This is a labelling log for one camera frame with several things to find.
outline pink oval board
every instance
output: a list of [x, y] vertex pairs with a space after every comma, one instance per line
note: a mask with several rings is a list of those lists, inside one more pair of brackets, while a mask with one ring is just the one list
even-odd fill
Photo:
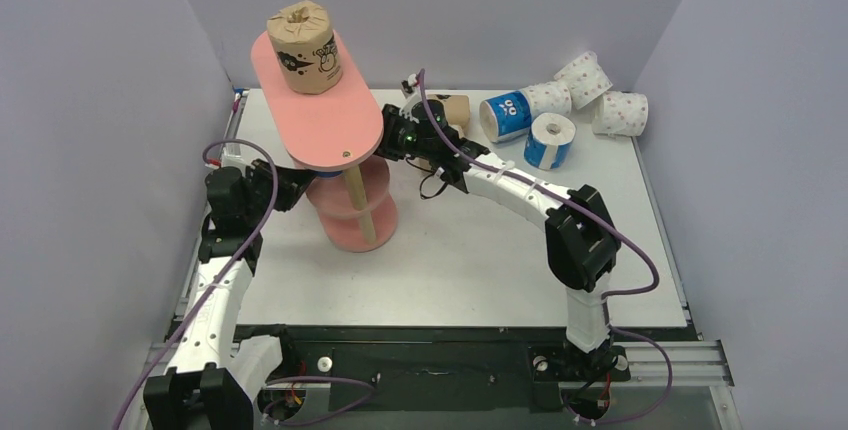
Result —
[[268, 32], [250, 51], [286, 150], [304, 167], [321, 172], [361, 163], [383, 137], [380, 107], [338, 33], [336, 46], [344, 73], [339, 83], [320, 95], [303, 95], [286, 85]]

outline pink cylindrical stand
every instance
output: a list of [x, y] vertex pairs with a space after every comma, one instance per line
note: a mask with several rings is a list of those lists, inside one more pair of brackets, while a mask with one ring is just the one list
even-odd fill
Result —
[[256, 39], [251, 60], [286, 151], [303, 168], [342, 171], [316, 179], [306, 195], [337, 247], [367, 252], [386, 243], [397, 228], [385, 160], [372, 156], [383, 136], [383, 116], [338, 33], [344, 74], [319, 95], [286, 85], [267, 33]]

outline white wall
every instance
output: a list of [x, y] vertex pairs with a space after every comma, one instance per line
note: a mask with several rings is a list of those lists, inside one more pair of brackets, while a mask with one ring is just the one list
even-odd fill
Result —
[[693, 317], [746, 429], [845, 428], [845, 0], [683, 0], [636, 89]]
[[[265, 21], [300, 0], [189, 0], [236, 85], [257, 85], [250, 47]], [[630, 88], [680, 0], [314, 0], [374, 86], [421, 66], [434, 86], [546, 81], [587, 48]]]
[[186, 0], [0, 0], [0, 427], [107, 428], [231, 103]]

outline black wire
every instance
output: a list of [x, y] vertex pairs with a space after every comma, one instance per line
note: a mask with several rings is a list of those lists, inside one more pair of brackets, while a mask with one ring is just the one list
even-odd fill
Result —
[[418, 165], [412, 163], [411, 159], [412, 159], [412, 157], [406, 157], [403, 161], [406, 162], [407, 164], [409, 164], [410, 167], [417, 168], [418, 170], [421, 170], [422, 172], [427, 172], [431, 175], [436, 173], [436, 171], [433, 170], [432, 168], [419, 167]]
[[426, 182], [431, 177], [434, 177], [436, 175], [436, 170], [432, 169], [432, 168], [426, 169], [424, 167], [418, 166], [418, 165], [412, 163], [411, 159], [412, 159], [412, 157], [406, 157], [406, 158], [403, 159], [403, 161], [406, 162], [410, 167], [417, 168], [418, 170], [421, 170], [422, 172], [427, 172], [427, 176], [424, 177], [424, 179], [421, 180], [421, 183], [418, 185], [418, 196], [421, 197], [421, 200], [430, 200], [431, 198], [436, 198], [439, 195], [441, 195], [442, 192], [444, 192], [446, 188], [448, 188], [448, 182], [445, 182], [445, 183], [442, 184], [441, 188], [439, 188], [439, 190], [436, 191], [436, 193], [434, 193], [432, 195], [424, 195], [424, 182]]
[[580, 394], [585, 392], [586, 389], [588, 389], [589, 387], [591, 387], [595, 383], [597, 383], [598, 380], [601, 379], [601, 377], [605, 377], [609, 372], [611, 372], [615, 368], [617, 361], [618, 361], [618, 358], [613, 360], [612, 363], [607, 368], [605, 368], [605, 369], [601, 370], [599, 373], [595, 374], [590, 380], [587, 380], [586, 383], [584, 383], [582, 387], [578, 388], [571, 395], [568, 395], [564, 399], [562, 404], [560, 404], [560, 405], [557, 405], [555, 407], [548, 407], [548, 406], [545, 406], [545, 405], [540, 405], [539, 402], [536, 400], [536, 392], [533, 392], [532, 389], [531, 389], [531, 392], [530, 392], [530, 399], [533, 401], [534, 405], [536, 405], [537, 407], [539, 407], [540, 409], [542, 409], [546, 412], [558, 412], [558, 411], [562, 410], [563, 408], [566, 408], [570, 404], [575, 403], [576, 400], [579, 400], [578, 397], [580, 396]]
[[570, 403], [572, 403], [572, 402], [574, 402], [575, 400], [577, 400], [577, 399], [578, 399], [578, 396], [579, 396], [581, 393], [583, 393], [584, 391], [586, 391], [586, 389], [587, 389], [587, 388], [589, 388], [590, 386], [592, 386], [592, 384], [596, 383], [596, 382], [597, 382], [598, 380], [600, 380], [602, 377], [605, 377], [605, 376], [606, 376], [606, 374], [608, 374], [609, 372], [611, 372], [611, 371], [615, 368], [615, 366], [616, 366], [616, 364], [617, 364], [617, 363], [618, 363], [618, 357], [616, 357], [616, 358], [612, 361], [612, 363], [611, 363], [611, 364], [610, 364], [610, 365], [609, 365], [606, 369], [604, 369], [604, 370], [602, 370], [601, 372], [599, 372], [599, 373], [595, 374], [595, 376], [594, 376], [591, 380], [589, 380], [588, 382], [586, 382], [586, 383], [585, 383], [582, 387], [578, 388], [576, 392], [574, 392], [574, 393], [573, 393], [573, 394], [571, 394], [571, 395], [568, 395], [568, 396], [566, 397], [565, 401], [564, 401], [564, 402], [562, 402], [562, 403], [563, 403], [563, 408], [567, 407]]
[[431, 198], [436, 198], [439, 195], [441, 195], [442, 192], [444, 192], [446, 188], [448, 188], [448, 182], [444, 182], [442, 184], [441, 188], [439, 188], [439, 190], [436, 193], [434, 193], [432, 195], [424, 195], [424, 182], [426, 182], [430, 178], [433, 178], [433, 176], [435, 176], [435, 173], [431, 173], [430, 175], [427, 175], [426, 177], [424, 177], [423, 180], [421, 180], [421, 183], [418, 185], [418, 195], [421, 197], [421, 200], [430, 200]]

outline white table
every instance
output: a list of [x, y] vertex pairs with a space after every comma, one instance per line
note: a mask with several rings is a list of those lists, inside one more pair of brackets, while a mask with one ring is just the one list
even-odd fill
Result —
[[[380, 105], [403, 103], [399, 90], [374, 90]], [[577, 137], [562, 168], [541, 171], [523, 158], [524, 139], [488, 142], [477, 120], [482, 99], [502, 91], [443, 91], [471, 99], [468, 138], [504, 160], [552, 183], [589, 184], [606, 202], [616, 227], [654, 259], [661, 282], [655, 291], [610, 299], [612, 322], [625, 327], [686, 325], [656, 217], [631, 139], [595, 136], [589, 116], [573, 114]], [[261, 90], [251, 90], [237, 135], [258, 143], [278, 165], [291, 166]], [[258, 156], [242, 148], [249, 158]], [[447, 189], [422, 201], [422, 173], [389, 162], [397, 203], [395, 235], [364, 254], [336, 249], [303, 198], [291, 212], [275, 213], [256, 277], [245, 296], [240, 324], [397, 326], [565, 326], [565, 287], [547, 268], [545, 235], [497, 204]], [[432, 192], [438, 182], [428, 182]], [[611, 287], [650, 282], [645, 264], [626, 247], [618, 253]]]

